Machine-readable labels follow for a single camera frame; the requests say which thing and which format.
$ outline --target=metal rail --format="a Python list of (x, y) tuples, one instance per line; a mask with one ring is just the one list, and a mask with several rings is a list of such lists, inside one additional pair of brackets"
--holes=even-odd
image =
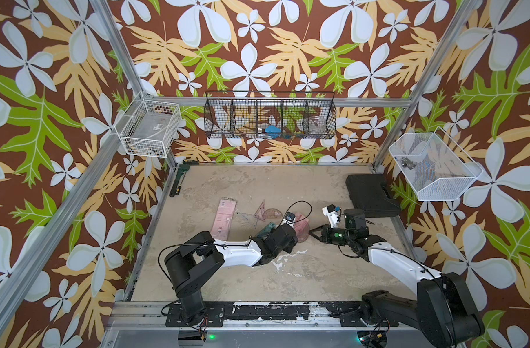
[(141, 273), (141, 268), (143, 267), (143, 262), (145, 261), (145, 257), (147, 256), (147, 251), (149, 250), (149, 246), (151, 245), (153, 235), (155, 234), (155, 230), (157, 229), (157, 224), (159, 223), (160, 215), (163, 211), (164, 204), (168, 197), (168, 192), (170, 191), (172, 182), (174, 181), (174, 174), (175, 174), (175, 168), (171, 166), (168, 178), (166, 179), (166, 183), (164, 184), (164, 187), (163, 187), (162, 197), (160, 198), (159, 203), (157, 204), (157, 211), (155, 215), (153, 215), (153, 217), (151, 218), (149, 227), (147, 227), (147, 232), (145, 233), (145, 243), (141, 247), (141, 249), (137, 252), (134, 268), (131, 271), (130, 280), (128, 284), (126, 285), (124, 298), (127, 299), (128, 301), (131, 299), (131, 296), (134, 293), (135, 284), (137, 283), (137, 279), (139, 278), (139, 273)]
[[(191, 327), (166, 327), (166, 316), (161, 314), (161, 309), (168, 302), (117, 302), (114, 304), (107, 331), (115, 330), (171, 330), (192, 331)], [(269, 305), (269, 302), (236, 302), (237, 305)], [(317, 302), (291, 302), (291, 305), (306, 305), (313, 308), (321, 307)], [(369, 331), (374, 327), (356, 326), (342, 327), (340, 319), (326, 314), (309, 314), (309, 320), (225, 320), (222, 327), (213, 327), (213, 331)], [(411, 326), (399, 324), (391, 330), (415, 330)]]
[(450, 24), (446, 28), (445, 33), (439, 41), (437, 48), (433, 53), (433, 56), (427, 62), (427, 66), (423, 70), (419, 81), (417, 81), (417, 85), (414, 88), (412, 95), (410, 95), (410, 107), (400, 113), (400, 115), (396, 119), (396, 122), (394, 122), (394, 126), (391, 128), (391, 131), (387, 134), (385, 141), (381, 145), (377, 156), (375, 156), (375, 159), (373, 160), (374, 168), (377, 168), (381, 163), (383, 163), (383, 160), (387, 155), (388, 148), (396, 140), (396, 137), (400, 133), (402, 127), (404, 126), (404, 123), (415, 112), (416, 106), (420, 101), (420, 98), (423, 95), (423, 92), (427, 87), (429, 80), (433, 75), (435, 75), (439, 66), (441, 66), (443, 60), (449, 52), (449, 49), (455, 43), (456, 39), (458, 38), (458, 35), (460, 34), (460, 31), (462, 30), (463, 26), (466, 25), (468, 19), (470, 18), (470, 15), (475, 9), (477, 2), (478, 0), (464, 0), (456, 14), (450, 21)]
[(118, 28), (116, 28), (108, 3), (106, 0), (90, 0), (90, 3), (93, 6), (94, 11), (101, 16), (101, 22), (107, 31), (110, 46), (112, 46), (112, 49), (114, 50), (118, 63), (122, 66), (124, 75), (126, 75), (126, 80), (130, 83), (130, 86), (132, 86), (134, 95), (142, 95), (143, 97), (145, 91), (143, 90), (141, 82), (139, 81), (139, 76), (135, 71), (134, 61), (130, 56), (130, 52), (128, 51), (126, 42), (124, 42), (122, 34)]
[[(206, 102), (204, 97), (152, 97), (151, 100), (173, 102), (180, 106), (205, 106)], [(334, 98), (333, 101), (336, 107), (348, 108), (407, 108), (412, 105), (409, 98)]]
[(0, 335), (6, 329), (60, 240), (72, 225), (81, 206), (112, 160), (119, 143), (116, 135), (107, 139), (66, 200), (52, 216), (43, 233), (35, 240), (29, 252), (24, 255), (19, 267), (6, 282), (0, 284)]

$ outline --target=black mounting plate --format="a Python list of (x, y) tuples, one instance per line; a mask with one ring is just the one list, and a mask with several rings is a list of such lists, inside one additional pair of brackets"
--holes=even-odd
[[(342, 327), (366, 327), (358, 315), (358, 301), (317, 302), (319, 307), (326, 308), (331, 317), (340, 320)], [(310, 302), (268, 302), (263, 304), (236, 304), (234, 302), (205, 302), (209, 316), (207, 327), (222, 327), (224, 320), (309, 320)], [(167, 327), (188, 327), (181, 320), (180, 304), (172, 304), (166, 317)]]

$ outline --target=pink plastic item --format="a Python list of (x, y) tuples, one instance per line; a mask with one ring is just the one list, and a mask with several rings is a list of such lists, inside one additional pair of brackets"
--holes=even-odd
[(294, 230), (296, 231), (296, 236), (298, 237), (298, 243), (304, 242), (307, 237), (309, 237), (309, 219), (303, 219), (304, 216), (305, 215), (301, 213), (296, 213), (296, 219), (294, 220), (296, 221), (294, 224)]

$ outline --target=concrete floor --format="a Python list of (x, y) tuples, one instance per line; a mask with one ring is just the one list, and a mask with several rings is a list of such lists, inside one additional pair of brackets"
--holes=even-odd
[[(176, 299), (170, 282), (157, 265), (157, 255), (163, 247), (184, 243), (196, 233), (210, 230), (221, 197), (236, 199), (236, 211), (250, 214), (257, 210), (263, 199), (266, 209), (276, 208), (282, 213), (293, 202), (304, 199), (313, 206), (309, 225), (314, 228), (328, 223), (321, 212), (324, 206), (353, 207), (345, 179), (349, 174), (368, 172), (368, 167), (357, 165), (192, 166), (181, 194), (167, 198), (165, 202), (132, 300)], [(307, 215), (309, 207), (298, 203), (291, 211)], [(375, 223), (369, 226), (371, 234), (385, 238), (404, 251), (389, 218), (371, 220)], [(228, 240), (247, 240), (270, 221), (259, 221), (254, 227), (253, 221), (248, 222), (234, 214)], [(343, 247), (343, 251), (352, 254), (348, 247)], [(163, 253), (161, 262), (167, 253)], [(221, 268), (202, 291), (206, 301), (356, 301), (362, 294), (378, 289), (388, 290), (396, 296), (415, 297), (385, 270), (362, 259), (347, 258), (337, 247), (309, 237), (298, 243), (291, 254), (282, 252), (269, 264)]]

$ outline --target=basket divider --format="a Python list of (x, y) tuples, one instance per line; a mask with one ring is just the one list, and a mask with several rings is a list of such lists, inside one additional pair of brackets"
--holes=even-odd
[(257, 99), (255, 99), (255, 137), (259, 137), (259, 113), (257, 111)]
[(281, 99), (281, 111), (280, 111), (280, 115), (281, 115), (281, 135), (282, 135), (282, 132), (283, 132), (283, 129), (284, 129), (284, 99)]

